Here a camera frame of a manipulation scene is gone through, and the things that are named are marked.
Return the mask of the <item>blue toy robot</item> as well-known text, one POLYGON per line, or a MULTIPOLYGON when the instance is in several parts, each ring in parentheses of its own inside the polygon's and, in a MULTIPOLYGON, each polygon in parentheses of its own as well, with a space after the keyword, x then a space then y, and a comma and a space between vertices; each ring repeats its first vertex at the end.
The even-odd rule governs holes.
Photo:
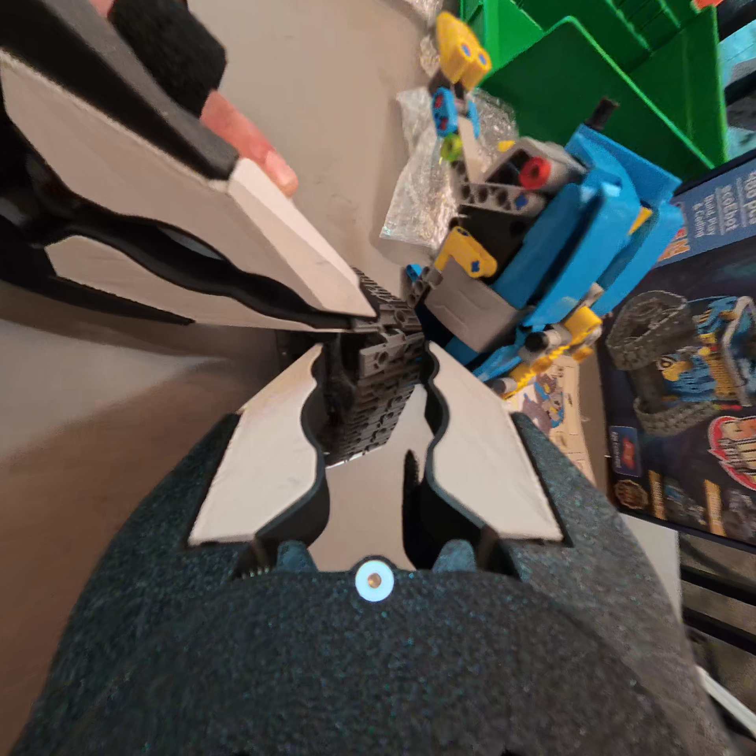
POLYGON ((509 398, 561 355, 591 354, 604 317, 680 230, 680 180, 604 133, 619 107, 606 96, 565 145, 521 137, 486 164, 472 92, 491 58, 448 11, 434 31, 428 91, 457 215, 432 262, 407 267, 406 299, 509 398))

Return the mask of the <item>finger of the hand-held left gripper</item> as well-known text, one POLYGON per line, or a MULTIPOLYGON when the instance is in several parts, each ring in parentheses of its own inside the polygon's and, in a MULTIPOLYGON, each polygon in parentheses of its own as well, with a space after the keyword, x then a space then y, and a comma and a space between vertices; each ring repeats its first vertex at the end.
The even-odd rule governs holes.
POLYGON ((14 126, 73 194, 187 233, 317 312, 375 316, 354 270, 251 160, 204 178, 5 51, 2 89, 14 126))
POLYGON ((198 324, 309 333, 345 333, 348 326, 313 326, 292 317, 263 315, 235 298, 169 282, 111 246, 74 235, 44 249, 61 279, 198 324))

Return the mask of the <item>bubble wrap bag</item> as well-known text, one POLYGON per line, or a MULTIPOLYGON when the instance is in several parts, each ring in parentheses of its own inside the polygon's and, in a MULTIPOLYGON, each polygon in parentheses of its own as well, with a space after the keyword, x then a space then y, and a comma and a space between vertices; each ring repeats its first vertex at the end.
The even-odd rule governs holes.
MULTIPOLYGON (((409 158, 395 185, 380 236, 438 249, 454 216, 455 203, 449 167, 440 155, 441 139, 432 121, 430 95, 425 88, 400 92, 396 100, 409 158)), ((484 168, 498 155, 498 144, 519 137, 514 109, 477 89, 472 101, 478 109, 478 146, 484 168)))

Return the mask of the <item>green plastic bin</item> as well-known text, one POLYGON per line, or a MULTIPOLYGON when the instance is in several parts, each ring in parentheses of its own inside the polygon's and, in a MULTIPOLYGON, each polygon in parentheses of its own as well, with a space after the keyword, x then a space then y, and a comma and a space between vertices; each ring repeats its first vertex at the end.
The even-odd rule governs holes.
POLYGON ((565 145, 607 98, 605 134, 687 181, 728 160, 716 4, 475 1, 460 17, 521 135, 565 145))

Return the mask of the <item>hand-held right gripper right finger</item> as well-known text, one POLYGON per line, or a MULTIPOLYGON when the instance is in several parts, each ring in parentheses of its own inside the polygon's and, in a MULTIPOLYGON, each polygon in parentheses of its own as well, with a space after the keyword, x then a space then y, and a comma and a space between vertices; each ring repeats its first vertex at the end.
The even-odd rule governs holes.
POLYGON ((562 542, 562 529, 505 403, 442 347, 426 342, 428 398, 440 427, 426 455, 431 490, 498 537, 562 542))

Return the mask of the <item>person's left hand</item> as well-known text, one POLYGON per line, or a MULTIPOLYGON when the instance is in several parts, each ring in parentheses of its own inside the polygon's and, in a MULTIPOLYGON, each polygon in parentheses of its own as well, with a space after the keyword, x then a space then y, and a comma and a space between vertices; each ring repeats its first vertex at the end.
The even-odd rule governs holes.
POLYGON ((295 194, 298 178, 294 170, 260 129, 217 90, 209 93, 200 121, 243 158, 257 164, 285 196, 291 198, 295 194))

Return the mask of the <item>instruction booklet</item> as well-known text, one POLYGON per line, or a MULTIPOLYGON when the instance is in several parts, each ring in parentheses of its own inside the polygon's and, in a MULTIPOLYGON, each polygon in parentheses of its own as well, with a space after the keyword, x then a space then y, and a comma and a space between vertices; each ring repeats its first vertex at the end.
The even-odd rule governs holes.
POLYGON ((560 358, 532 383, 505 400, 505 405, 509 411, 528 417, 590 482, 595 483, 582 428, 578 379, 578 365, 571 358, 560 358))

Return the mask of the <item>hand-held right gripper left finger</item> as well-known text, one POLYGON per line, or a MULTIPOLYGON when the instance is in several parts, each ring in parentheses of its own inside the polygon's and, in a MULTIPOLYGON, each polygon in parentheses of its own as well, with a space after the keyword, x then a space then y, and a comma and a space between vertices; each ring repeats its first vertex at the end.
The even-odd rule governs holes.
POLYGON ((323 453, 306 428, 318 389, 312 346, 237 411, 237 425, 188 535, 188 545, 314 540, 292 535, 295 512, 324 481, 323 453))

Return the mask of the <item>dark blue robot kit box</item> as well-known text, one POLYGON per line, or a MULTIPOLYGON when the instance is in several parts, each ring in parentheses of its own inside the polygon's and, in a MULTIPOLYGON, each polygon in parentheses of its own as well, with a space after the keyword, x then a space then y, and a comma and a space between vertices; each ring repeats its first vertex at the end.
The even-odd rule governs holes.
POLYGON ((674 203, 683 226, 600 343, 611 497, 754 551, 754 150, 674 203))

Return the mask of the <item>grey desk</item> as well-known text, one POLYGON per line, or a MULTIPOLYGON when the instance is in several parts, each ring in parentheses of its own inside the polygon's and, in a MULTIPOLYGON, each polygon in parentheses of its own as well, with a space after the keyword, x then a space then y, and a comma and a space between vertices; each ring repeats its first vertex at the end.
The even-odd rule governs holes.
MULTIPOLYGON (((226 47, 223 94, 298 175, 298 208, 397 291, 400 267, 424 261, 380 239, 407 162, 395 96, 425 83, 424 23, 405 2, 188 4, 226 47)), ((267 330, 102 315, 2 285, 2 754, 113 536, 278 372, 267 330)))

